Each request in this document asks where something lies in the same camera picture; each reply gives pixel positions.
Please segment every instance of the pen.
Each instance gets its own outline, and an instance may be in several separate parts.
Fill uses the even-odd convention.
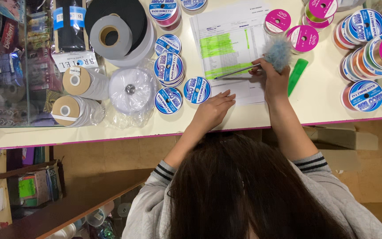
[[[247,69],[251,69],[251,68],[253,68],[253,67],[258,67],[258,66],[260,66],[260,63],[258,63],[258,64],[256,64],[256,65],[252,65],[252,66],[246,67],[246,68],[239,69],[239,70],[237,70],[237,71],[233,71],[233,72],[231,72],[231,73],[228,73],[228,74],[225,74],[225,75],[222,75],[222,76],[219,76],[219,77],[215,77],[214,79],[224,78],[224,77],[230,76],[230,75],[232,75],[232,74],[238,73],[238,72],[240,72],[240,71],[245,71],[245,70],[247,70]]]

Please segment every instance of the forearm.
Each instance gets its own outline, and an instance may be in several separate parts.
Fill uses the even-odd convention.
[[[197,133],[193,125],[189,125],[172,150],[166,155],[164,162],[175,169],[179,168],[185,156],[198,144],[204,134]]]
[[[301,126],[288,99],[269,104],[270,121],[279,148],[289,160],[299,160],[318,152]]]

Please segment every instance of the black elastic roll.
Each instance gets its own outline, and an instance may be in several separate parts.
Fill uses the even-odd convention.
[[[63,8],[63,27],[57,30],[59,49],[63,52],[85,51],[83,28],[70,26],[70,6],[82,7],[82,0],[56,0],[56,8]]]
[[[117,14],[129,26],[132,32],[132,46],[129,52],[135,50],[144,39],[147,30],[147,16],[139,0],[93,0],[85,15],[85,29],[88,35],[98,19]],[[117,34],[106,36],[107,45],[117,41]]]

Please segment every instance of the woman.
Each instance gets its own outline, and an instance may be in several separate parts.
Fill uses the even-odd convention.
[[[134,199],[122,238],[382,239],[382,224],[331,174],[301,127],[287,97],[290,68],[252,63],[267,75],[281,151],[239,135],[203,139],[235,104],[230,91],[210,98]]]

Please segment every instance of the white elastic roll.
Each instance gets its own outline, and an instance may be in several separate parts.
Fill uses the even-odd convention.
[[[116,31],[118,39],[116,43],[107,46],[105,38],[111,31]],[[100,18],[91,29],[91,45],[100,56],[118,60],[122,59],[132,46],[132,32],[129,26],[117,16],[105,16]]]
[[[144,39],[141,44],[133,50],[131,53],[127,54],[120,60],[110,60],[107,59],[110,63],[115,66],[123,67],[123,66],[136,66],[138,63],[144,58],[151,58],[154,54],[154,45],[157,40],[157,33],[153,26],[153,23],[147,17],[147,31]]]
[[[110,79],[95,71],[88,71],[88,73],[91,78],[91,85],[85,93],[78,96],[93,100],[107,100],[109,98]]]
[[[97,117],[93,117],[93,120],[91,121],[91,114],[103,114],[103,112],[101,112],[101,109],[103,108],[103,106],[98,104],[97,101],[81,98],[74,95],[70,95],[69,97],[75,99],[76,102],[79,104],[78,117],[68,117],[68,116],[57,115],[57,114],[53,114],[53,112],[51,111],[51,115],[55,119],[74,121],[71,125],[67,125],[66,127],[89,126],[93,124],[98,124],[103,120],[103,117],[101,117],[101,115],[98,115]]]
[[[115,71],[110,79],[109,95],[114,108],[125,115],[140,114],[154,107],[157,81],[143,68]]]

